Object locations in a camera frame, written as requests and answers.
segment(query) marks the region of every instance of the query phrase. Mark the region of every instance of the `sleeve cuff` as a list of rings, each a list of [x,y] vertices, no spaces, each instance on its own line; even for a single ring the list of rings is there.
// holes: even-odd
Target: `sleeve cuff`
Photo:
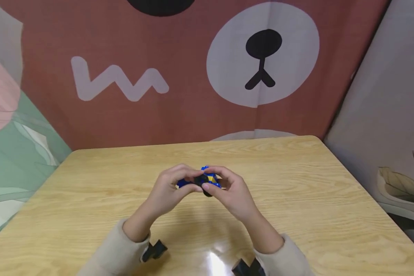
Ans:
[[[254,249],[256,259],[267,276],[313,276],[308,261],[291,238],[281,235],[284,245],[277,252],[262,254]]]
[[[125,221],[126,219],[116,224],[95,253],[100,266],[115,275],[130,272],[136,267],[141,262],[141,256],[147,250],[150,240],[149,233],[142,242],[131,241],[123,231]]]

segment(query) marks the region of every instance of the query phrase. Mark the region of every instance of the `hand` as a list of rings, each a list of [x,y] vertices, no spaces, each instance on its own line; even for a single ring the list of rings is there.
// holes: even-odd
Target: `hand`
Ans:
[[[187,184],[180,189],[176,183],[180,179],[193,181],[194,177],[202,175],[204,171],[197,171],[187,165],[180,164],[159,174],[149,197],[124,223],[123,231],[131,241],[141,242],[149,234],[150,227],[155,220],[170,211],[188,194],[202,192],[201,187]]]
[[[225,189],[210,183],[202,184],[202,188],[216,197],[235,218],[245,223],[260,214],[241,176],[222,166],[210,166],[205,172],[219,175],[222,178],[219,184]]]
[[[256,207],[247,184],[242,177],[221,166],[205,169],[208,174],[218,174],[219,183],[225,190],[210,183],[203,183],[202,188],[216,197],[227,210],[244,224],[253,247],[260,253],[272,254],[284,245],[284,240],[269,221]]]
[[[187,184],[177,189],[178,180],[185,178],[187,181],[193,181],[194,177],[203,173],[204,171],[193,169],[185,164],[166,169],[159,174],[144,204],[156,218],[172,211],[186,195],[192,192],[202,192],[202,188],[195,184]]]

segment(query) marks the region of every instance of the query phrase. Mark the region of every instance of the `gray sleeve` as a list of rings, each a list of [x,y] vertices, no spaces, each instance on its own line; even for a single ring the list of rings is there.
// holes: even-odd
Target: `gray sleeve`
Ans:
[[[119,221],[109,232],[78,276],[123,276],[138,267],[149,245],[150,235],[140,243],[129,240],[122,229],[125,221]]]
[[[255,251],[256,259],[267,276],[314,276],[305,255],[288,235],[282,234],[284,246],[273,254]]]

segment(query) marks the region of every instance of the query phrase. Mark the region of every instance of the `bear nose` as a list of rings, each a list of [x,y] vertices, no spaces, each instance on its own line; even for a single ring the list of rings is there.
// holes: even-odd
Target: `bear nose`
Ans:
[[[152,16],[172,16],[188,9],[195,0],[127,0],[138,11]]]
[[[281,35],[272,29],[266,29],[252,35],[245,44],[247,53],[258,60],[276,53],[282,45]]]

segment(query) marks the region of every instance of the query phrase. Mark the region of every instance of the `black piece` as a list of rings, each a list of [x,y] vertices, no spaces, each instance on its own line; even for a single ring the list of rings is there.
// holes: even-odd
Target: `black piece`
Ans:
[[[201,187],[201,185],[202,185],[203,183],[208,183],[208,177],[207,177],[207,175],[202,174],[202,175],[200,175],[200,176],[197,176],[197,177],[193,178],[193,183],[194,183],[195,185],[198,185],[199,187]],[[202,191],[204,191],[204,195],[205,195],[206,197],[212,197],[212,195],[211,195],[211,194],[209,194],[209,193],[207,193],[204,189],[202,189]]]
[[[232,272],[235,276],[265,276],[265,271],[257,259],[253,260],[250,267],[242,259],[239,259]]]
[[[260,81],[267,85],[267,87],[273,87],[276,84],[274,79],[264,69],[265,58],[276,53],[281,45],[281,35],[272,29],[259,31],[247,40],[245,49],[249,55],[259,60],[259,70],[245,84],[245,89],[252,90]]]
[[[152,244],[149,242],[149,247],[141,257],[141,260],[145,263],[151,257],[154,259],[159,259],[166,251],[167,247],[161,242],[161,240],[158,240],[154,246],[152,246]]]

